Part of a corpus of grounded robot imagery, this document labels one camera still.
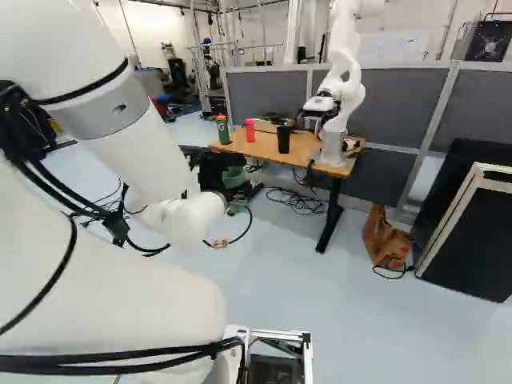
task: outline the whiteboard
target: whiteboard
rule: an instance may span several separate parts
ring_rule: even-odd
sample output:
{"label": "whiteboard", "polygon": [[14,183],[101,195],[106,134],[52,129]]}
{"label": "whiteboard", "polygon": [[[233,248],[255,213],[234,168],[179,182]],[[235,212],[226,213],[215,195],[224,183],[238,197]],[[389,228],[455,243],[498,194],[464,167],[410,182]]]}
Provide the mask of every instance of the whiteboard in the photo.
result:
{"label": "whiteboard", "polygon": [[392,30],[361,34],[360,62],[420,62],[425,58],[430,30]]}

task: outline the black panel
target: black panel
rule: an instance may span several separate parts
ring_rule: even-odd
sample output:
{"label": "black panel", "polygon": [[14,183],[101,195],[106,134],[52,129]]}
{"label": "black panel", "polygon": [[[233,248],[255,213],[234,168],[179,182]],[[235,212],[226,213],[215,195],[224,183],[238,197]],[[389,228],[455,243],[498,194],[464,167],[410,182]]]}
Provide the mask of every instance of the black panel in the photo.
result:
{"label": "black panel", "polygon": [[512,195],[477,189],[422,279],[504,302],[512,294]]}
{"label": "black panel", "polygon": [[228,73],[233,124],[269,112],[292,118],[306,102],[307,71]]}
{"label": "black panel", "polygon": [[313,77],[311,79],[311,96],[315,96],[318,92],[318,88],[320,87],[320,84],[322,84],[323,79],[326,78],[327,74],[329,73],[329,70],[314,70],[313,71]]}
{"label": "black panel", "polygon": [[411,234],[417,262],[474,162],[512,166],[512,145],[456,139],[436,177]]}
{"label": "black panel", "polygon": [[[374,204],[397,206],[416,156],[388,150],[363,149],[342,194]],[[316,176],[315,185],[330,189],[330,179]]]}
{"label": "black panel", "polygon": [[446,69],[363,70],[366,99],[350,117],[350,134],[369,142],[419,148],[447,73]]}
{"label": "black panel", "polygon": [[511,73],[461,71],[430,149],[446,152],[455,138],[512,144],[510,90]]}

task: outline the cable bundle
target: cable bundle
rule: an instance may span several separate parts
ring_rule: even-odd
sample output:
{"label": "cable bundle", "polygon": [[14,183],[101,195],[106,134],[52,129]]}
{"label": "cable bundle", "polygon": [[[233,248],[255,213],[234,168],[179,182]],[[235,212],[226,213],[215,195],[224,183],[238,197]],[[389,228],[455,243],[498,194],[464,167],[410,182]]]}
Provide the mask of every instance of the cable bundle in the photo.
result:
{"label": "cable bundle", "polygon": [[305,196],[293,190],[273,187],[266,192],[266,197],[272,202],[279,202],[284,206],[289,206],[296,214],[301,216],[324,214],[327,212],[326,202]]}

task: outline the table leg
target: table leg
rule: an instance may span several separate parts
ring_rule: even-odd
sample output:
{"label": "table leg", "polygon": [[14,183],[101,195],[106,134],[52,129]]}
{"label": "table leg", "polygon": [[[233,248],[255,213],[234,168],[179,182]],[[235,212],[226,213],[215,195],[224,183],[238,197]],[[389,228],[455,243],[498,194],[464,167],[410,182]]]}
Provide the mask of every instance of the table leg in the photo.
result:
{"label": "table leg", "polygon": [[329,244],[329,240],[333,235],[336,224],[342,215],[344,209],[338,204],[340,189],[342,188],[342,180],[340,178],[333,178],[333,186],[330,190],[329,196],[329,209],[327,210],[327,221],[323,227],[322,235],[318,240],[316,251],[324,254]]}

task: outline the black cup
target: black cup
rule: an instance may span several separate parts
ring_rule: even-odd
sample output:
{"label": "black cup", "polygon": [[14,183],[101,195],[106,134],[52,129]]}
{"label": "black cup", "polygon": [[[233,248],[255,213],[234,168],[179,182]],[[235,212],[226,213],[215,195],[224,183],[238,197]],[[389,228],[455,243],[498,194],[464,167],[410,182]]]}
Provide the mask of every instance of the black cup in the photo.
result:
{"label": "black cup", "polygon": [[290,152],[291,126],[278,126],[278,148],[280,154]]}

